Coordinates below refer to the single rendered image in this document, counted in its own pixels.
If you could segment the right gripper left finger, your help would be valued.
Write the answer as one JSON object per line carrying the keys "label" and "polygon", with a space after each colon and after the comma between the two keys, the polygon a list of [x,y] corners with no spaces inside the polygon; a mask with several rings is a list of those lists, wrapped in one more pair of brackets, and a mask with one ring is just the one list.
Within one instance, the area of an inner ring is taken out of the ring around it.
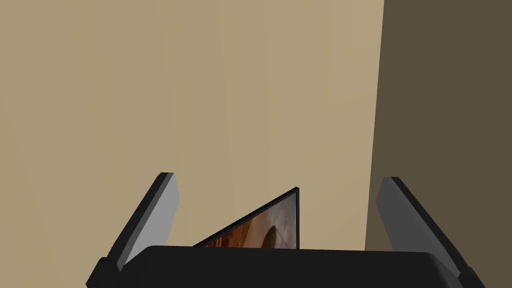
{"label": "right gripper left finger", "polygon": [[144,249],[167,244],[179,200],[176,175],[159,173],[107,255],[118,271]]}

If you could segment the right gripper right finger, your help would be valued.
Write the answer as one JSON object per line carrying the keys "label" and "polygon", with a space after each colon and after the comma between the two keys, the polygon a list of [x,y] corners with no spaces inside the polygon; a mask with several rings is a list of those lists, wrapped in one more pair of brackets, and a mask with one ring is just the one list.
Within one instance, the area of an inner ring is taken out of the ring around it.
{"label": "right gripper right finger", "polygon": [[394,250],[430,253],[456,277],[469,272],[461,253],[399,177],[382,179],[376,207]]}

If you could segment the black framed wall picture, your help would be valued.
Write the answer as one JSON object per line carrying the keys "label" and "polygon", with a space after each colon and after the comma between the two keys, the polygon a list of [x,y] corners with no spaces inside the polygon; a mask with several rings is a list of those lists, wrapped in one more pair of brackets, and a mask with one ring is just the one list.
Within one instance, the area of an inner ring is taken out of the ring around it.
{"label": "black framed wall picture", "polygon": [[299,249],[300,189],[279,195],[194,247]]}

